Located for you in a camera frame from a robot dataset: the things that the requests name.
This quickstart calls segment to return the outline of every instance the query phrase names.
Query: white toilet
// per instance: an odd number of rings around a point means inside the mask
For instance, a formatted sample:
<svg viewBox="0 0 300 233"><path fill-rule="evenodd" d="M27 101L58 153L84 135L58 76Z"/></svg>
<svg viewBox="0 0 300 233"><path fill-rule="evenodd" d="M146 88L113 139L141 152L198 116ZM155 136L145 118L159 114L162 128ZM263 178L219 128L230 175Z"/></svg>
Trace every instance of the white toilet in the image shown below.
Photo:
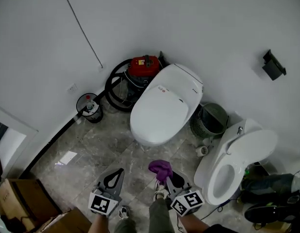
<svg viewBox="0 0 300 233"><path fill-rule="evenodd" d="M238 189L245 168L267 158L274 150L278 137L252 119L243 120L226 130L214 148L204 156L194 175L194 183L202 188L209 204L227 201Z"/></svg>
<svg viewBox="0 0 300 233"><path fill-rule="evenodd" d="M201 79L188 68L171 64L155 76L131 113L131 131L145 146L171 139L190 119L203 95Z"/></svg>

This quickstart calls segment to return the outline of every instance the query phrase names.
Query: gray tile floor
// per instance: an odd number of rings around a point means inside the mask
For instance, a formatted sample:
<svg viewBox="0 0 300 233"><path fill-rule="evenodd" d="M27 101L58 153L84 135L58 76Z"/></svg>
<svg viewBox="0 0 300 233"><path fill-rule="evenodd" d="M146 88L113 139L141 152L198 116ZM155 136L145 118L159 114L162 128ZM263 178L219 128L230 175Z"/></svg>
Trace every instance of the gray tile floor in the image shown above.
<svg viewBox="0 0 300 233"><path fill-rule="evenodd" d="M129 205L137 231L148 232L148 208L155 185L155 175L148 171L148 164L156 159L167 160L173 169L183 172L193 181L200 163L194 152L199 141L186 124L166 144L154 148L142 146L131 134L130 114L116 111L105 98L102 99L102 106L104 118L100 123L91 124L83 118L80 124L74 123L41 157L31 173L41 180L63 211L76 206L93 221L95 214L88 210L87 205L98 176L105 170L124 168L121 204ZM77 155L67 165L61 165L59 160L68 150ZM255 232L251 223L237 212L237 206L230 202L221 213L214 212L204 222L210 225L220 223L242 233ZM205 204L196 215L202 218L214 208ZM170 211L170 217L177 232L176 213ZM113 232L117 221L115 210L110 216L110 232Z"/></svg>

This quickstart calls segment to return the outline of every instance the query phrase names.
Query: purple cloth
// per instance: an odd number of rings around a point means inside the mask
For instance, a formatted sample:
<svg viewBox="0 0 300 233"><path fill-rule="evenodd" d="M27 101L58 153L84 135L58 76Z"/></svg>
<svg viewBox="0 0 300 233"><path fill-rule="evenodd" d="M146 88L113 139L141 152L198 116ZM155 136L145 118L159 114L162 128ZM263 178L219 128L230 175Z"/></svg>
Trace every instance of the purple cloth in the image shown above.
<svg viewBox="0 0 300 233"><path fill-rule="evenodd" d="M168 161L152 161L149 164L149 170L153 173L156 173L156 179L161 182L165 182L167 177L173 176L173 171Z"/></svg>

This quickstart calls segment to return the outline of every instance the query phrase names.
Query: black wall mount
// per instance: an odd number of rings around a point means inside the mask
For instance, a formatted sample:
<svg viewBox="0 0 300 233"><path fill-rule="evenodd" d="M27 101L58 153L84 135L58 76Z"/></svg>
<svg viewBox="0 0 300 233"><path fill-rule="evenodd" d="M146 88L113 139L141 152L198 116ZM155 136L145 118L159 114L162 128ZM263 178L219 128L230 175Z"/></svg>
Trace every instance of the black wall mount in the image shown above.
<svg viewBox="0 0 300 233"><path fill-rule="evenodd" d="M262 69L268 74L268 76L272 80L276 80L282 74L287 74L286 68L284 68L278 62L275 56L271 53L271 50L267 51L267 53L263 56L263 59L265 60L265 65L262 67Z"/></svg>

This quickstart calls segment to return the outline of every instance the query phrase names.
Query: plastic bottle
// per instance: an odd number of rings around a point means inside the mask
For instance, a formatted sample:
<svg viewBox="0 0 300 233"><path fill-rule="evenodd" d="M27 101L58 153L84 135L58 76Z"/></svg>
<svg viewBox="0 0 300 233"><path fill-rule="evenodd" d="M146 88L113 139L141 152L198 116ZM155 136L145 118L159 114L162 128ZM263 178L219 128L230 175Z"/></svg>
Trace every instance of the plastic bottle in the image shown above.
<svg viewBox="0 0 300 233"><path fill-rule="evenodd" d="M91 97L89 95L86 96L86 108L90 112L93 109L93 100L91 100Z"/></svg>

